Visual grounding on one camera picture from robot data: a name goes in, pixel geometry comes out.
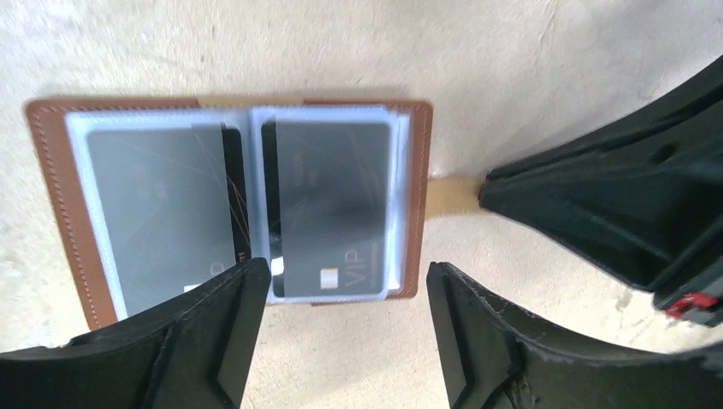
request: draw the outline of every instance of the beige surface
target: beige surface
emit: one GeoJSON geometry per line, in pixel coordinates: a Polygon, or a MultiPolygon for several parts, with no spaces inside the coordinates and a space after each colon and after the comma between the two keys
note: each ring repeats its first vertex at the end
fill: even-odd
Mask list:
{"type": "MultiPolygon", "coordinates": [[[[719,0],[2,0],[0,350],[85,331],[24,100],[74,94],[411,95],[436,105],[431,171],[483,176],[644,105],[723,54],[719,0]]],[[[575,330],[671,351],[720,331],[655,315],[497,216],[427,222],[451,261],[575,330]]],[[[406,302],[269,308],[249,408],[444,407],[425,288],[406,302]]]]}

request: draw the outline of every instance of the gray credit card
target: gray credit card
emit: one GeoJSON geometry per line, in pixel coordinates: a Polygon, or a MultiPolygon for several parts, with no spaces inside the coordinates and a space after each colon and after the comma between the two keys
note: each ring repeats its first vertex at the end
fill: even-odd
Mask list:
{"type": "Polygon", "coordinates": [[[389,125],[274,121],[261,135],[274,294],[384,291],[389,125]]]}
{"type": "Polygon", "coordinates": [[[220,126],[98,131],[87,141],[129,316],[235,265],[239,215],[229,211],[220,126]]]}

